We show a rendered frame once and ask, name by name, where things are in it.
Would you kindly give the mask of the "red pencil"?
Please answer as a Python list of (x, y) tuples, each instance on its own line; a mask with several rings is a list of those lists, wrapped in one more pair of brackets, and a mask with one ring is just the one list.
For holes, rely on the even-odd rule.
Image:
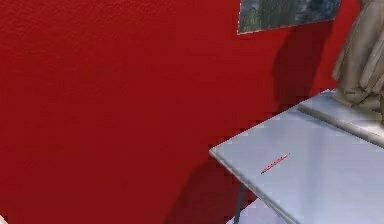
[(277, 160), (275, 160), (274, 162), (272, 162), (271, 164), (269, 164), (268, 166), (266, 166), (260, 174), (264, 174), (266, 173), (267, 171), (269, 171), (271, 168), (273, 168), (274, 166), (276, 166), (278, 163), (280, 163), (281, 161), (283, 161), (285, 158), (287, 158), (288, 156), (290, 155), (290, 153), (286, 153), (285, 155), (281, 156), (280, 158), (278, 158)]

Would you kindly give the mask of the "beige stone statue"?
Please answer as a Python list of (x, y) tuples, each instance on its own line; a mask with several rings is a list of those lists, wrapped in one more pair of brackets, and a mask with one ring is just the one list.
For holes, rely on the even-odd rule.
[(379, 111), (384, 125), (384, 0), (358, 0), (360, 13), (336, 61), (336, 99)]

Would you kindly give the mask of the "framed landscape picture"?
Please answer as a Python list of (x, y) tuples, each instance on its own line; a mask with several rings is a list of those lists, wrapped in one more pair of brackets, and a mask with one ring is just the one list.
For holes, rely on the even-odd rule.
[(335, 19), (341, 0), (241, 0), (239, 35)]

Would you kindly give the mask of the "pale grey table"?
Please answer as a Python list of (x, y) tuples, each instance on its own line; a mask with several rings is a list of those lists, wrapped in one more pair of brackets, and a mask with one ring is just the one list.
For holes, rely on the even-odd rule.
[(210, 154), (286, 224), (384, 224), (381, 117), (339, 103), (330, 90)]

